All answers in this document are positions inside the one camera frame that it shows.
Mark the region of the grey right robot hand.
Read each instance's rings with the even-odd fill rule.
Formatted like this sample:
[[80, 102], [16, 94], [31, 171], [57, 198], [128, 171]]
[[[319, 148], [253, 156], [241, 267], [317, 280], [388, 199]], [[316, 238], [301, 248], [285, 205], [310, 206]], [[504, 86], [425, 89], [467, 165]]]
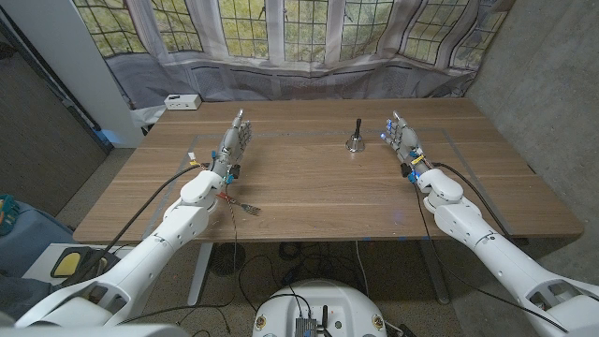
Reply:
[[411, 183], [431, 169], [418, 140], [416, 131], [394, 110], [387, 120], [381, 140], [389, 145], [401, 163], [401, 174]]

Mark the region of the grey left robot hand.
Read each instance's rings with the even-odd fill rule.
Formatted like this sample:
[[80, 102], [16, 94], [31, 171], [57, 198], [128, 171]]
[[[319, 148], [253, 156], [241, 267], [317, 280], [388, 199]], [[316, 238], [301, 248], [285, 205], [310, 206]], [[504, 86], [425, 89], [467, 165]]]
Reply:
[[212, 160], [211, 171], [225, 178], [228, 171], [241, 162], [243, 153], [251, 138], [251, 123], [243, 120], [243, 109], [239, 109], [231, 127], [226, 131], [217, 147], [215, 157]]

